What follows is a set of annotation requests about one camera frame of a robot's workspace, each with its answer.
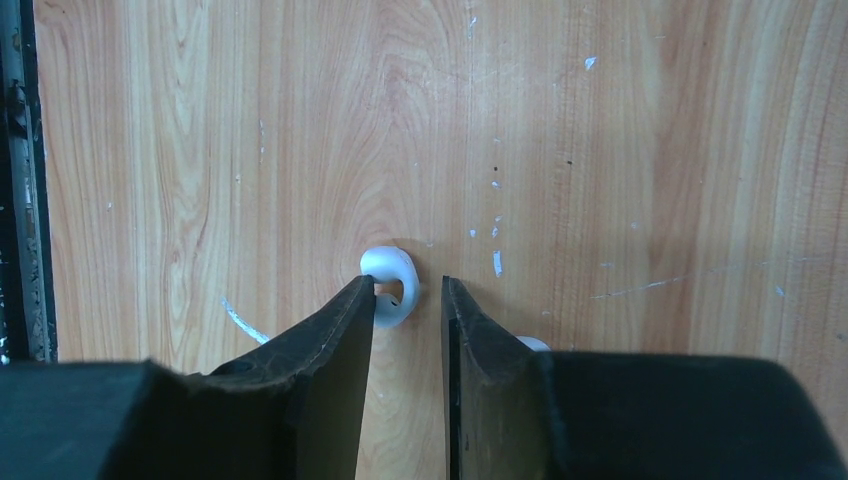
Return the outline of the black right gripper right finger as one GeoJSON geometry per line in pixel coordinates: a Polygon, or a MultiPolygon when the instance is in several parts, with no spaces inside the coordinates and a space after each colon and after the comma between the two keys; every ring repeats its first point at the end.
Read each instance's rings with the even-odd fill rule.
{"type": "Polygon", "coordinates": [[[760,359],[536,351],[441,287],[451,479],[843,479],[811,399],[760,359]]]}

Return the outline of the white earbud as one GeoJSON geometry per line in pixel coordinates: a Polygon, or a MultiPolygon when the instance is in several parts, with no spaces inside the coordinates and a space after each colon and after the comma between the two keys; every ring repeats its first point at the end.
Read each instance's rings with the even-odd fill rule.
{"type": "Polygon", "coordinates": [[[517,336],[517,339],[526,347],[535,352],[547,352],[551,348],[542,340],[530,336],[517,336]]]}
{"type": "Polygon", "coordinates": [[[411,256],[395,246],[377,246],[366,250],[360,258],[362,275],[371,276],[375,284],[398,282],[403,288],[400,299],[390,293],[376,295],[374,324],[392,328],[404,322],[420,299],[420,279],[411,256]]]}

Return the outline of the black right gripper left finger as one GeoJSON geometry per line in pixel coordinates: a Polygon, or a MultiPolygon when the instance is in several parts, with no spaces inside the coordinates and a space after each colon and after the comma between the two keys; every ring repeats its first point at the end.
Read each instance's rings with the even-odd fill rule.
{"type": "Polygon", "coordinates": [[[213,371],[151,360],[1,370],[5,479],[351,479],[374,282],[213,371]]]}

